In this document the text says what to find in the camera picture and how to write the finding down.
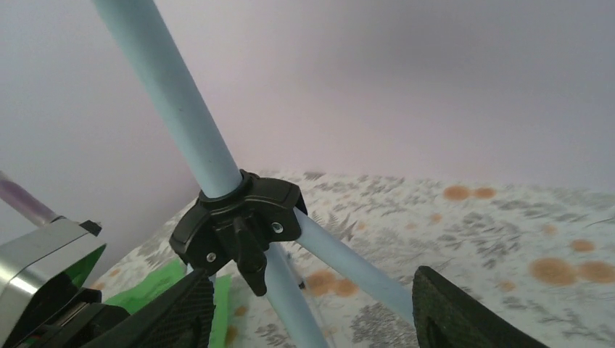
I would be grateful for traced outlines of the light blue music stand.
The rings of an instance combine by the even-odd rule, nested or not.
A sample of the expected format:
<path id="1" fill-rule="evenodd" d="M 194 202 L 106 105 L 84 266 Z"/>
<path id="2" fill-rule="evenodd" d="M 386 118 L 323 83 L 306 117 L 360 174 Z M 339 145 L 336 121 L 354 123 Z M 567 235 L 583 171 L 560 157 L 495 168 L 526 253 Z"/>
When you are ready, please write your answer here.
<path id="1" fill-rule="evenodd" d="M 153 1 L 94 5 L 200 185 L 197 203 L 170 238 L 183 261 L 208 276 L 235 262 L 298 347 L 328 343 L 281 250 L 284 241 L 296 241 L 401 318 L 412 320 L 409 292 L 311 220 L 296 185 L 237 167 Z"/>

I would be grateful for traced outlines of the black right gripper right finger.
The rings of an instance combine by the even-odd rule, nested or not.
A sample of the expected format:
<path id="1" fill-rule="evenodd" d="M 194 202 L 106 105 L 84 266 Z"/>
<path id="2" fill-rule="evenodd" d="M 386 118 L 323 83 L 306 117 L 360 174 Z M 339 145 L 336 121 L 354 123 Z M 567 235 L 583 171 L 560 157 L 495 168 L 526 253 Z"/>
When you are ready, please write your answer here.
<path id="1" fill-rule="evenodd" d="M 413 276 L 413 320 L 420 348 L 546 348 L 464 290 L 422 265 Z"/>

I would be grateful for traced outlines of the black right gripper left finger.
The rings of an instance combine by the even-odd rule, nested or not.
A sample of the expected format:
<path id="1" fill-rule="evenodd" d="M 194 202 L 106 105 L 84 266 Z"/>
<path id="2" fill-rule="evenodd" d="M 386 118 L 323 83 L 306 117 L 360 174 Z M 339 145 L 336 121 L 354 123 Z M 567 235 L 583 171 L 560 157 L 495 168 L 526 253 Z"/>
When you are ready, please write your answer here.
<path id="1" fill-rule="evenodd" d="M 206 272 L 194 270 L 85 346 L 207 348 L 215 312 L 213 293 L 214 287 Z"/>

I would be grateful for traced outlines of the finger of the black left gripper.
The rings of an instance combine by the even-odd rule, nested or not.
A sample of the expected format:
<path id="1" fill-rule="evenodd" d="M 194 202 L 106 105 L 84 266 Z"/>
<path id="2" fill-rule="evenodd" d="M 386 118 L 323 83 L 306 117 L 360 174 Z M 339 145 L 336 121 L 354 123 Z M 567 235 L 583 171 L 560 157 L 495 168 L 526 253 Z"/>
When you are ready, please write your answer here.
<path id="1" fill-rule="evenodd" d="M 19 347 L 82 347 L 130 316 L 116 305 L 102 303 L 102 292 L 82 288 L 59 313 L 39 326 Z"/>

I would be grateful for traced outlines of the green sheet music page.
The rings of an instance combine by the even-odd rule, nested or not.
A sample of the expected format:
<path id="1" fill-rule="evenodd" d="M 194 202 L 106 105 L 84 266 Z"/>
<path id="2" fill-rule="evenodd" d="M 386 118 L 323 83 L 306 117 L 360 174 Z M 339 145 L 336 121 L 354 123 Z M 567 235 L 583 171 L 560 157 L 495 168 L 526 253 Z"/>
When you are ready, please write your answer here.
<path id="1" fill-rule="evenodd" d="M 224 348 L 228 329 L 229 292 L 232 284 L 231 275 L 218 276 L 213 282 L 215 311 L 212 319 L 209 348 Z"/>
<path id="2" fill-rule="evenodd" d="M 185 265 L 179 260 L 174 260 L 149 273 L 141 283 L 110 297 L 104 303 L 122 307 L 132 315 L 175 285 L 185 275 Z"/>

